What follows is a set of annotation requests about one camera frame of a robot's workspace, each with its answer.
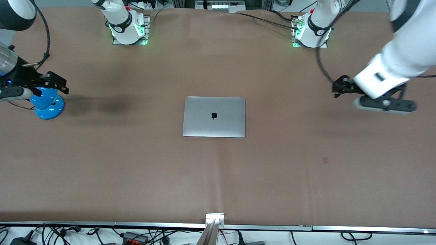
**wire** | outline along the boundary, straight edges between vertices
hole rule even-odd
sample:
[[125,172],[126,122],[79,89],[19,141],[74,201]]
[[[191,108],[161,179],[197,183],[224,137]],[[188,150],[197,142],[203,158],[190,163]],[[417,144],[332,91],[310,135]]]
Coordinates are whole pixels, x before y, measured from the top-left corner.
[[20,105],[17,105],[17,104],[15,104],[15,103],[12,103],[12,102],[10,102],[10,101],[8,101],[8,103],[11,104],[11,105],[13,105],[13,106],[16,106],[16,107],[18,107],[18,108],[22,108],[22,109],[26,109],[26,110],[33,110],[33,109],[35,109],[35,106],[32,106],[32,107],[30,107],[30,108],[27,108],[27,107],[20,106]]
[[159,13],[160,13],[164,8],[165,8],[165,7],[159,9],[159,11],[156,13],[156,15],[153,16],[153,18],[150,20],[150,26],[151,26],[151,23],[153,23],[154,19],[156,19],[157,15],[158,15],[158,14],[159,14]]
[[43,224],[43,228],[42,228],[42,233],[41,233],[41,241],[42,241],[42,245],[45,245],[45,240],[44,240],[44,231],[45,231],[45,224]]
[[121,236],[121,233],[118,233],[114,228],[112,228],[113,232],[115,232],[116,234],[118,234],[119,236]]
[[238,230],[236,230],[236,232],[238,233],[238,237],[239,237],[238,245],[245,245],[244,238],[242,237],[242,233]]
[[35,0],[30,0],[30,2],[33,4],[33,6],[35,7],[36,11],[38,12],[38,14],[41,16],[42,22],[44,22],[44,26],[45,26],[45,32],[47,34],[47,49],[44,53],[44,56],[42,57],[41,61],[37,62],[38,63],[38,67],[35,68],[35,70],[38,70],[42,64],[44,64],[44,62],[48,59],[48,57],[50,56],[50,31],[48,29],[48,24],[47,21],[45,20],[44,15],[42,14],[41,10],[38,8],[38,6],[35,3]]
[[[351,239],[344,237],[344,233],[347,233],[351,236]],[[369,236],[366,238],[355,238],[353,236],[353,234],[349,231],[341,231],[341,237],[342,239],[349,241],[349,242],[354,242],[354,245],[357,245],[357,241],[366,241],[372,238],[372,233],[369,233]]]
[[277,26],[281,26],[281,27],[285,27],[285,28],[289,28],[289,29],[293,29],[293,30],[298,30],[297,27],[283,25],[283,24],[276,23],[276,22],[273,22],[273,21],[270,21],[270,20],[265,20],[265,19],[259,18],[257,16],[253,16],[253,15],[250,15],[250,14],[244,14],[244,13],[237,13],[237,14],[245,15],[245,16],[248,16],[248,17],[251,17],[251,18],[255,18],[255,19],[258,19],[258,20],[262,20],[264,22],[268,22],[270,24],[274,24],[274,25],[277,25]]
[[[284,19],[284,20],[292,21],[292,19],[289,19],[289,18],[284,17],[284,16],[283,16],[281,13],[279,13],[278,11],[271,10],[271,12],[277,14],[278,16],[280,16],[280,18],[282,18],[282,19]],[[298,16],[296,16],[296,15],[291,15],[291,18],[298,18]]]
[[48,241],[47,241],[47,244],[49,245],[50,244],[50,241],[51,241],[51,238],[53,237],[53,235],[54,235],[55,233],[53,232],[53,229],[51,230],[51,235],[50,235],[50,233],[48,234],[48,235],[50,235],[50,237],[48,238]]
[[315,2],[311,3],[309,6],[303,8],[302,10],[300,10],[300,11],[298,11],[298,12],[301,13],[303,10],[307,9],[308,7],[310,7],[310,6],[312,6],[312,5],[316,4],[316,3],[317,3],[317,2],[315,1]]
[[222,237],[224,238],[225,244],[228,245],[227,238],[225,238],[224,233],[222,232],[222,230],[219,230],[219,231],[221,232]]
[[294,243],[294,245],[297,245],[297,243],[295,242],[295,238],[294,238],[294,232],[291,231],[291,237],[292,237],[292,242]]
[[[342,18],[342,16],[348,12],[354,5],[356,5],[358,2],[360,2],[361,0],[351,0],[349,4],[347,4],[347,6],[344,8],[344,11],[340,12],[338,16],[336,16],[336,18],[332,21],[332,23],[330,24],[330,26],[328,27],[331,28],[338,20],[340,20]],[[319,39],[318,43],[317,43],[317,48],[315,48],[315,58],[317,60],[317,64],[319,69],[321,70],[322,74],[324,75],[325,78],[327,78],[327,80],[334,84],[335,86],[347,91],[347,92],[351,92],[352,90],[335,82],[332,77],[330,76],[330,74],[327,72],[327,70],[325,69],[322,61],[321,61],[321,55],[320,55],[320,46],[321,46],[321,40],[322,38]]]
[[100,235],[99,235],[99,233],[98,233],[98,232],[96,232],[95,234],[97,235],[97,238],[99,239],[100,243],[101,243],[102,245],[105,245],[105,244],[104,244],[104,243],[102,242],[102,239],[100,238]]
[[100,244],[101,244],[101,245],[105,245],[105,244],[103,243],[102,239],[100,238],[100,235],[99,235],[99,230],[100,230],[100,228],[101,228],[101,226],[97,226],[97,227],[95,227],[95,228],[89,230],[86,234],[89,235],[89,236],[92,236],[92,235],[96,234],[96,235],[97,235],[97,238],[99,239]]
[[436,75],[419,75],[418,78],[436,78]]
[[4,235],[3,239],[1,239],[0,241],[0,245],[4,242],[4,240],[6,239],[7,235],[9,234],[9,230],[2,230],[0,231],[0,234],[2,234],[3,232],[6,232],[6,234]]

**blue lamp base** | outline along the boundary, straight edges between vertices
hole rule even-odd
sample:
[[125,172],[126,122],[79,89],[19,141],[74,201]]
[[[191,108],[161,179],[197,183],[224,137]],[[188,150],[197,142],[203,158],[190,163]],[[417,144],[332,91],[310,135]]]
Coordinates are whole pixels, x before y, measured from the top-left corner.
[[49,105],[46,109],[40,110],[35,108],[35,114],[44,120],[50,120],[62,113],[65,107],[64,99],[57,95],[51,105]]
[[44,120],[50,120],[62,113],[65,107],[64,99],[53,88],[42,88],[41,96],[32,96],[30,101],[35,106],[35,114]]

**silver laptop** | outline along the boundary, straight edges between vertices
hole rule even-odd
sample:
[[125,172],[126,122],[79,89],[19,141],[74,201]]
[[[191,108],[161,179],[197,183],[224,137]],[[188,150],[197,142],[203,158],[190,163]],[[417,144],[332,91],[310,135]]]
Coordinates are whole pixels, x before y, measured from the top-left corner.
[[244,138],[245,99],[186,97],[183,136]]

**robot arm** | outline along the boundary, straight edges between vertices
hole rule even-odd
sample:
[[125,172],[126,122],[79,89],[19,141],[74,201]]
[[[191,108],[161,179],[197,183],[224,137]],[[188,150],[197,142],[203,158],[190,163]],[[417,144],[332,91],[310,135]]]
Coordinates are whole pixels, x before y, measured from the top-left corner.
[[358,109],[407,114],[414,101],[403,100],[406,83],[436,65],[436,0],[396,0],[390,20],[394,30],[388,42],[354,78],[333,83],[335,98],[343,93],[365,94],[356,99]]
[[34,22],[36,10],[29,0],[0,0],[0,29],[23,31]]
[[317,0],[313,10],[298,18],[303,20],[303,28],[296,39],[310,48],[321,46],[327,39],[330,25],[340,9],[338,0]]
[[[0,0],[0,28],[26,30],[35,17],[35,6],[29,0]],[[0,102],[41,97],[46,88],[68,94],[65,79],[51,71],[40,74],[33,65],[20,58],[13,46],[0,43]]]
[[146,35],[144,15],[127,10],[122,0],[91,0],[109,23],[114,38],[121,44],[134,44]]

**brown table surface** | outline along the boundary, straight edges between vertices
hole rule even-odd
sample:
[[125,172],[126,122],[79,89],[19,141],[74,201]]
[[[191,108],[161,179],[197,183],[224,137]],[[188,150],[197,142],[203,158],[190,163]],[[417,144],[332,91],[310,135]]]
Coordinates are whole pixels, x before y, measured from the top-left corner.
[[[285,28],[168,9],[147,46],[120,46],[96,8],[43,10],[40,72],[71,92],[49,121],[1,103],[1,220],[436,227],[434,79],[409,83],[414,113],[361,111]],[[322,59],[353,76],[391,38],[387,14],[348,13]],[[12,43],[33,62],[45,42],[38,19]],[[246,98],[246,138],[183,137],[186,96]]]

